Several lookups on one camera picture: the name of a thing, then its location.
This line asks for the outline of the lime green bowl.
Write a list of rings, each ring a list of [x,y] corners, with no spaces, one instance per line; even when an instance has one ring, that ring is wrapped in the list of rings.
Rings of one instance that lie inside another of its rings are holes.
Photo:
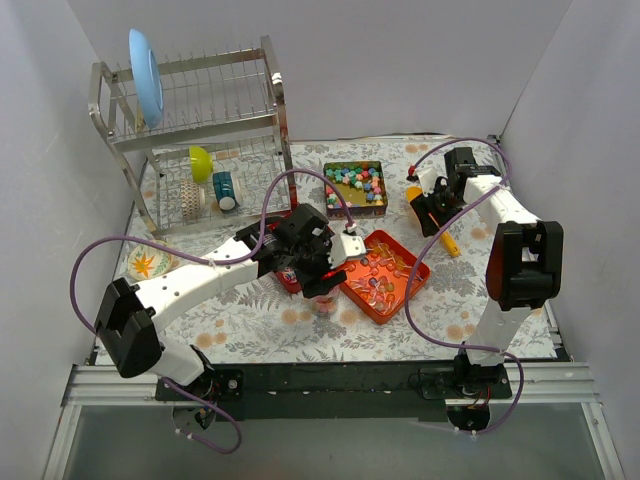
[[[189,158],[192,180],[198,184],[205,183],[214,170],[211,154],[203,147],[190,146]]]

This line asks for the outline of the dark tin star candies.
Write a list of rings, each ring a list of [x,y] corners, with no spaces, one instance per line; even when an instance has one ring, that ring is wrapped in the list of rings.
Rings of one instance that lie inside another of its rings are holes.
[[[388,208],[385,178],[379,161],[328,162],[324,176],[333,184],[325,188],[325,207],[329,218],[344,218],[343,197],[356,218],[382,217]]]

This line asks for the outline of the floral painted small plate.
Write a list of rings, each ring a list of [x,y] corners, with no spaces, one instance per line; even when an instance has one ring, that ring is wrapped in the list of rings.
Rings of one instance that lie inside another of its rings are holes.
[[[151,280],[165,275],[173,266],[173,256],[163,250],[139,244],[129,254],[127,271],[136,281]]]

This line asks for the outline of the clear glass jar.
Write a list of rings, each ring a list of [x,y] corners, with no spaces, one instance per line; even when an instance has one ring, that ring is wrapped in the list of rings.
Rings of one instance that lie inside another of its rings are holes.
[[[329,292],[327,295],[319,295],[310,300],[310,309],[318,317],[333,315],[338,309],[339,292]]]

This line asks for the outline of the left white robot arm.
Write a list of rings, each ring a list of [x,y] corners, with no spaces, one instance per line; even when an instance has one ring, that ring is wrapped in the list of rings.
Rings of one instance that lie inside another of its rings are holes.
[[[198,348],[165,337],[174,320],[222,292],[287,268],[304,297],[323,296],[345,281],[342,265],[363,251],[362,238],[352,230],[333,232],[318,210],[302,204],[269,225],[238,231],[199,263],[135,284],[114,280],[105,291],[96,333],[121,377],[167,377],[188,398],[200,400],[212,390],[213,369]]]

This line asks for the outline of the orange tray clear lollipops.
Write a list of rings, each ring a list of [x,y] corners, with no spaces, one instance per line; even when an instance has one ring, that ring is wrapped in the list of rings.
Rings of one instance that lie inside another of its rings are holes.
[[[403,309],[406,290],[412,298],[431,271],[383,230],[373,231],[364,243],[366,255],[341,267],[346,281],[340,288],[373,322],[384,325]]]

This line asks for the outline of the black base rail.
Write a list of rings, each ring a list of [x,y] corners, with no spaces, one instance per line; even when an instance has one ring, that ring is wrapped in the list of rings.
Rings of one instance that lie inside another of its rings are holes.
[[[466,366],[460,359],[223,364],[188,392],[249,419],[409,418],[444,421],[445,403],[514,392],[506,369]]]

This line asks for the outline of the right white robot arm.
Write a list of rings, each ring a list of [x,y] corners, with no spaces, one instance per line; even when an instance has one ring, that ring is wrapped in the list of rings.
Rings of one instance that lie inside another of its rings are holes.
[[[430,242],[471,210],[493,230],[485,275],[489,299],[474,333],[457,346],[445,381],[447,389],[471,398],[507,383],[511,341],[533,310],[558,295],[564,230],[529,212],[508,188],[507,171],[479,164],[468,143],[463,138],[441,144],[445,175],[411,166],[407,178],[420,185],[409,204]]]

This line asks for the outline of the red tray swirl lollipops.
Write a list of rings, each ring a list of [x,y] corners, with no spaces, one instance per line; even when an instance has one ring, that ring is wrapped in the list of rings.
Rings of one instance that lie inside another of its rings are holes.
[[[282,219],[283,216],[280,215],[267,216],[267,228],[273,230]],[[283,271],[277,271],[274,273],[274,276],[289,294],[298,294],[302,291],[302,287],[297,280],[296,274],[291,268],[285,268]]]

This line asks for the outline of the yellow plastic scoop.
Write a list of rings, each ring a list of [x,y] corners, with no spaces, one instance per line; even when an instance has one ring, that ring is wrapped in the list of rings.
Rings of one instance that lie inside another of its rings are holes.
[[[427,224],[427,221],[422,220],[422,217],[419,215],[419,212],[414,208],[414,205],[413,205],[413,202],[416,202],[416,204],[419,204],[426,199],[426,196],[423,194],[422,189],[417,186],[411,186],[407,189],[406,197],[407,197],[407,200],[409,201],[410,206],[414,210],[414,213],[418,217],[421,227],[424,227]],[[440,243],[452,258],[458,257],[461,254],[461,251],[457,243],[455,242],[455,240],[453,239],[453,237],[450,235],[449,232],[444,232],[441,234]]]

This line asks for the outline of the steel dish rack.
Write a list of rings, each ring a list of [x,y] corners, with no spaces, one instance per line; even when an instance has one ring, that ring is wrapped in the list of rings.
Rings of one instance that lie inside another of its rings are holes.
[[[298,204],[284,82],[269,36],[227,52],[176,55],[158,64],[164,109],[149,127],[130,66],[91,68],[88,111],[131,188],[138,218],[156,238],[284,214]],[[188,208],[190,148],[228,172],[238,206],[223,211],[213,181]]]

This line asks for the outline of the floral table mat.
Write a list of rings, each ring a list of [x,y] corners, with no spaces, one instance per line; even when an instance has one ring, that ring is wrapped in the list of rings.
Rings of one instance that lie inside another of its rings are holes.
[[[320,172],[330,161],[381,161],[389,185],[386,214],[358,218],[358,232],[364,237],[374,230],[387,232],[417,255],[427,244],[419,222],[411,210],[405,191],[407,169],[431,148],[444,143],[446,136],[414,136],[403,139],[374,138],[354,141],[294,143],[294,167]],[[249,207],[262,205],[266,188],[282,164],[265,155],[265,147],[229,147],[216,160],[235,172],[240,167],[243,195]],[[146,165],[141,192],[151,216],[160,215],[162,226],[178,226],[181,221],[179,183],[189,177],[186,166],[170,160],[166,176],[156,186],[156,172]],[[324,212],[323,183],[308,175],[295,176],[298,199]],[[169,234],[169,245],[192,255],[205,254],[221,245],[241,227],[231,225],[235,216],[222,226],[195,225],[188,234]],[[487,304],[485,270],[493,234],[475,212],[453,224],[454,240],[461,255],[450,257],[440,243],[424,258],[431,271],[426,286],[410,301],[410,313],[418,327],[432,338],[460,344],[475,331]],[[164,337],[184,345],[196,345],[212,363],[293,363],[446,360],[454,349],[435,345],[416,334],[406,320],[404,307],[384,325],[376,324],[345,293],[336,293],[331,313],[316,313],[311,300],[302,294],[287,293],[269,274],[214,296],[189,310],[164,330]],[[519,327],[509,352],[521,360],[555,360],[556,345],[546,307],[534,310]]]

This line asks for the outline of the teal white cup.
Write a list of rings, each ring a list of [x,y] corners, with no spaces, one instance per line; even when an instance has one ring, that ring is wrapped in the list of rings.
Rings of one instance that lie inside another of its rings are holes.
[[[218,207],[222,212],[237,209],[242,194],[238,181],[229,171],[215,172],[212,175],[212,186]]]

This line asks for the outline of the blue plate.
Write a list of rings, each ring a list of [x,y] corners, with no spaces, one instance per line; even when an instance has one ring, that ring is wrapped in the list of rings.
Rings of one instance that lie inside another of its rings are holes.
[[[129,31],[129,54],[133,81],[144,121],[149,129],[158,127],[164,114],[164,97],[159,66],[147,37]]]

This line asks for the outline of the patterned beige cup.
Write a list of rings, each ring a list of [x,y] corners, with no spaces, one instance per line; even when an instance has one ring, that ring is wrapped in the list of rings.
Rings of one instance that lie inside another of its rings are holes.
[[[199,218],[205,203],[205,191],[192,180],[183,179],[180,183],[181,215],[185,222]]]

